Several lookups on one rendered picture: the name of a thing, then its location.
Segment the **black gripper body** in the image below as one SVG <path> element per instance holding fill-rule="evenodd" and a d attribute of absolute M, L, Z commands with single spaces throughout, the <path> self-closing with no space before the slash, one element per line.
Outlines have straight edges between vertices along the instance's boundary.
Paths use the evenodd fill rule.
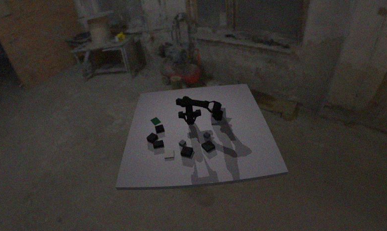
<path fill-rule="evenodd" d="M 190 108 L 190 109 L 187 109 L 187 108 L 186 108 L 186 111 L 189 112 L 190 110 L 192 110 L 192 112 L 193 112 L 193 107 Z M 196 116 L 201 116 L 201 110 L 196 110 L 196 111 L 194 111 L 193 113 L 195 113 Z M 179 118 L 183 118 L 185 115 L 186 115 L 186 114 L 183 113 L 183 112 L 178 112 L 178 117 L 179 117 Z"/>

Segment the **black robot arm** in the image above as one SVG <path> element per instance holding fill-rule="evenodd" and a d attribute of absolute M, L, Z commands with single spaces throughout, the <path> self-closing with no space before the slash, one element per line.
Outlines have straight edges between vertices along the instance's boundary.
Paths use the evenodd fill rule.
<path fill-rule="evenodd" d="M 214 102 L 214 106 L 213 106 L 213 110 L 212 111 L 208 108 L 209 103 L 211 103 L 211 102 Z M 222 113 L 223 113 L 223 111 L 221 111 L 221 104 L 220 104 L 220 102 L 217 102 L 217 101 L 211 101 L 211 102 L 209 102 L 209 101 L 192 100 L 192 99 L 190 99 L 187 96 L 184 96 L 182 99 L 180 99 L 180 98 L 176 99 L 176 105 L 179 105 L 181 107 L 186 107 L 187 109 L 192 108 L 192 106 L 198 106 L 198 107 L 206 108 L 209 112 L 213 113 L 212 117 L 214 117 L 215 120 L 221 121 L 222 120 Z M 186 111 L 185 114 L 187 116 L 187 120 L 193 119 L 195 117 L 195 113 L 193 113 L 192 110 L 190 110 L 189 112 Z"/>

